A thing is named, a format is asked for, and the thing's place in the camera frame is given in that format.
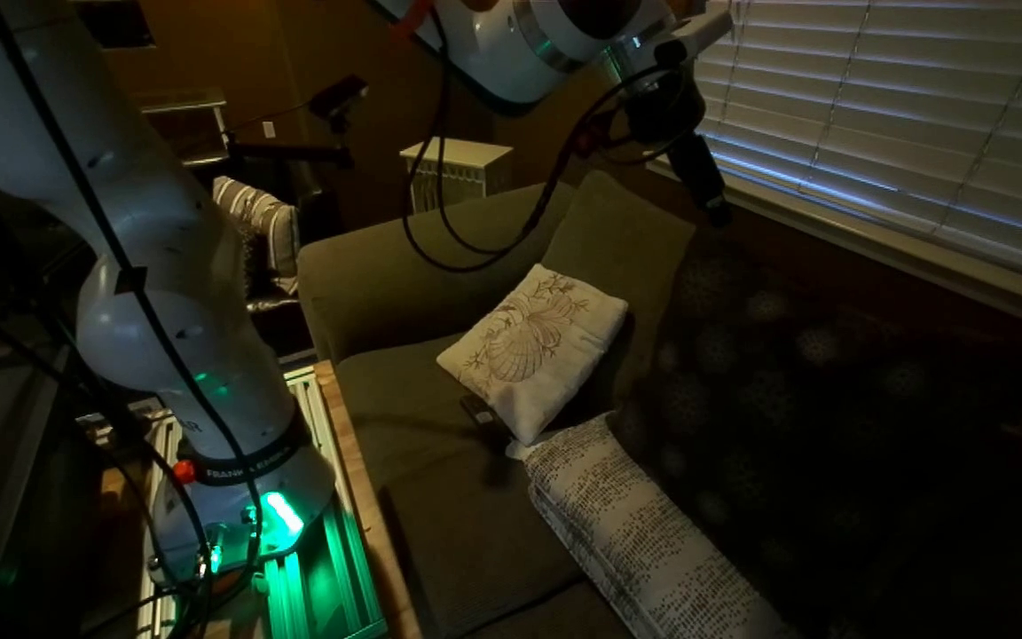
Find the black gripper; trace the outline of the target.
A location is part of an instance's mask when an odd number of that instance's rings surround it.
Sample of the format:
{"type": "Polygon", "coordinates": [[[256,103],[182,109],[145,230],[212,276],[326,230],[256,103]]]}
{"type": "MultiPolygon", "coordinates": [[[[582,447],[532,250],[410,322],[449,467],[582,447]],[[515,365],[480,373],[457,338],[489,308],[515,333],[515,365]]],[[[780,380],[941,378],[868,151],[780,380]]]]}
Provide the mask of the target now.
{"type": "Polygon", "coordinates": [[[673,177],[683,184],[707,222],[727,222],[723,174],[697,135],[707,103],[683,69],[653,69],[623,96],[628,129],[640,146],[670,161],[673,177]]]}

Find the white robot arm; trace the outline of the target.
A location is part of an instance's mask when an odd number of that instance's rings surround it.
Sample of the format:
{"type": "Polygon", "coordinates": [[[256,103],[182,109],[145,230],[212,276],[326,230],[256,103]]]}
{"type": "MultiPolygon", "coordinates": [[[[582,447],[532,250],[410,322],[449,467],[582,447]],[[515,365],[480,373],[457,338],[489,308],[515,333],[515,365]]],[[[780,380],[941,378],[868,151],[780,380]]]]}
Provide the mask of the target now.
{"type": "MultiPolygon", "coordinates": [[[[628,96],[731,34],[727,6],[670,0],[376,0],[397,34],[485,96],[532,108],[603,62],[628,96]]],[[[197,481],[151,502],[158,554],[231,564],[296,546],[331,468],[246,314],[240,237],[125,101],[65,0],[0,0],[0,192],[93,253],[74,347],[110,385],[168,403],[197,481]]]]}

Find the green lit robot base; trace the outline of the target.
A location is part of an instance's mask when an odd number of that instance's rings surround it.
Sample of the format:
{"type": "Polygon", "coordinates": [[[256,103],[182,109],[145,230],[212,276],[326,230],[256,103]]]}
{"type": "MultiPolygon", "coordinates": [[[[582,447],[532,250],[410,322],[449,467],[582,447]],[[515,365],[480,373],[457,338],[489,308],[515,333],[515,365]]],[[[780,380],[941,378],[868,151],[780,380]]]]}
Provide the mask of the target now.
{"type": "Polygon", "coordinates": [[[343,471],[324,386],[308,365],[285,378],[304,443],[256,481],[263,528],[246,486],[205,489],[147,471],[151,527],[145,577],[171,589],[138,639],[177,639],[182,625],[228,621],[257,639],[388,639],[362,519],[343,471]]]}

